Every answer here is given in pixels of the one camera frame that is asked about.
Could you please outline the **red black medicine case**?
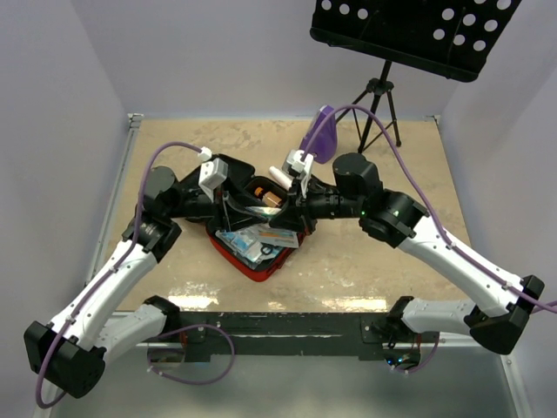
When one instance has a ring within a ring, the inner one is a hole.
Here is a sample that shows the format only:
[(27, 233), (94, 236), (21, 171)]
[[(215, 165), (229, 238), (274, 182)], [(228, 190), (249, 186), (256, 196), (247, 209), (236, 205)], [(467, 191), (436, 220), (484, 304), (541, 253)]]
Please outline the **red black medicine case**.
[(306, 232), (269, 226), (282, 208), (286, 189), (275, 180), (257, 176), (253, 165), (219, 154), (227, 178), (215, 200), (198, 184), (200, 168), (178, 181), (179, 217), (205, 226), (215, 249), (244, 276), (264, 282), (279, 270), (304, 242)]

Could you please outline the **bandage packets pile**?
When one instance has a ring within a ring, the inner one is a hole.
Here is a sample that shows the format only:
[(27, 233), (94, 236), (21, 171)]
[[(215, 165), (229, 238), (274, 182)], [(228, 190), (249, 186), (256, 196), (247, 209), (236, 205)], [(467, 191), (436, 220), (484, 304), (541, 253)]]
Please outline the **bandage packets pile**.
[(258, 241), (271, 246), (299, 248), (302, 240), (294, 231), (270, 228), (266, 225), (250, 226), (248, 230), (258, 239)]

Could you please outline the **blue pouch packet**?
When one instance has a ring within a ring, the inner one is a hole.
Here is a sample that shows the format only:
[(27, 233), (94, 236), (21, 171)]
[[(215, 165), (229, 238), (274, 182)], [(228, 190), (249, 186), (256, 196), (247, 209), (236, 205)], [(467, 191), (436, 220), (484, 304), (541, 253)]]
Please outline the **blue pouch packet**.
[(276, 216), (281, 212), (280, 208), (268, 206), (248, 206), (247, 209), (250, 212), (270, 218)]

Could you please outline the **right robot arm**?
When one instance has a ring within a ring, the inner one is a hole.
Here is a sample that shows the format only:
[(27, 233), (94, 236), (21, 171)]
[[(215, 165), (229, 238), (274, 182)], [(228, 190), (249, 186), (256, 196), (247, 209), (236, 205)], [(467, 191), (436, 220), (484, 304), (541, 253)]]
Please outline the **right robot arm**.
[(312, 233), (320, 219), (357, 219), (369, 237), (429, 265), (466, 294), (464, 300), (401, 297), (387, 316), (387, 332), (399, 342), (415, 334), (472, 337), (496, 354), (510, 354), (522, 336), (544, 282), (520, 277), (488, 261), (440, 225), (430, 209), (403, 192), (386, 189), (377, 166), (359, 153), (332, 164), (335, 182), (312, 175), (312, 157), (291, 151), (269, 172), (287, 195), (271, 226)]

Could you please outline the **brown medicine bottle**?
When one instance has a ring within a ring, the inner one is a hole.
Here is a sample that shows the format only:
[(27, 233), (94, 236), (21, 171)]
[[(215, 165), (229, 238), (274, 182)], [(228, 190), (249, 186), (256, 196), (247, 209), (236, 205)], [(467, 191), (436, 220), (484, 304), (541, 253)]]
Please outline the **brown medicine bottle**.
[(263, 187), (257, 187), (254, 190), (254, 195), (269, 207), (278, 208), (281, 207), (283, 204), (282, 198), (280, 198), (271, 190), (265, 189)]

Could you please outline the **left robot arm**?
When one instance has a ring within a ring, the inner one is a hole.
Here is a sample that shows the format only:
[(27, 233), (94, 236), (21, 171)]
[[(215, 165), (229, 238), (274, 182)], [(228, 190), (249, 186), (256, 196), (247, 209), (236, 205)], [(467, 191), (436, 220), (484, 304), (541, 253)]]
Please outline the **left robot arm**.
[(106, 264), (81, 293), (47, 323), (33, 321), (23, 333), (30, 369), (37, 374), (36, 401), (49, 382), (79, 399), (99, 382), (109, 362), (142, 340), (174, 340), (179, 309), (159, 296), (111, 327), (107, 321), (128, 292), (162, 261), (177, 241), (177, 218), (219, 224), (254, 176), (252, 165), (223, 157), (203, 163), (184, 179), (167, 166), (147, 168), (136, 212)]

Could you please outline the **black handled scissors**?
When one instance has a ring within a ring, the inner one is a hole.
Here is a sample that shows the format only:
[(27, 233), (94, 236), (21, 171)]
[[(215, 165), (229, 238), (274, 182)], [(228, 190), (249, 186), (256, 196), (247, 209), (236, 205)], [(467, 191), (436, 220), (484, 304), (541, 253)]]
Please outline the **black handled scissors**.
[(260, 252), (264, 255), (269, 255), (274, 251), (274, 246), (269, 244), (262, 244)]

